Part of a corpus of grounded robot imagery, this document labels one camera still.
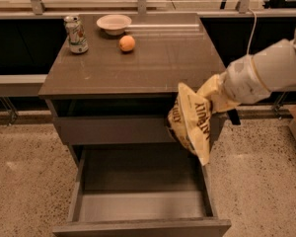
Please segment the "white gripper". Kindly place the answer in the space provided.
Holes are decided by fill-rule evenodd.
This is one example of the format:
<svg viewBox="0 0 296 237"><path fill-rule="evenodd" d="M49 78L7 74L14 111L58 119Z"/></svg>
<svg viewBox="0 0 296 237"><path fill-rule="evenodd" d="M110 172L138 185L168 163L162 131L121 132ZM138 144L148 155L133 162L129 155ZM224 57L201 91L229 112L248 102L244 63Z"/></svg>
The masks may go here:
<svg viewBox="0 0 296 237"><path fill-rule="evenodd" d="M270 96L271 91L262 81L252 55L231 62L221 74L221 85L226 95L220 94L220 76L211 76L196 92L212 103L214 113L231 111L240 104L254 104Z"/></svg>

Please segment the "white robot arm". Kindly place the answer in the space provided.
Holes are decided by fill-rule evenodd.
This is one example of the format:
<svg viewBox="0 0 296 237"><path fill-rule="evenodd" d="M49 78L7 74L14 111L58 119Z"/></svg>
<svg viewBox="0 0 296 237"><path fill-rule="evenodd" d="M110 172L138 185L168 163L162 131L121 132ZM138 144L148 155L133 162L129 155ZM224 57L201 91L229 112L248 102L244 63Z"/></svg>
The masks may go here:
<svg viewBox="0 0 296 237"><path fill-rule="evenodd" d="M288 89L296 89L296 28L293 40L281 39L256 54L247 53L211 76L196 94L212 103L214 113L222 113Z"/></svg>

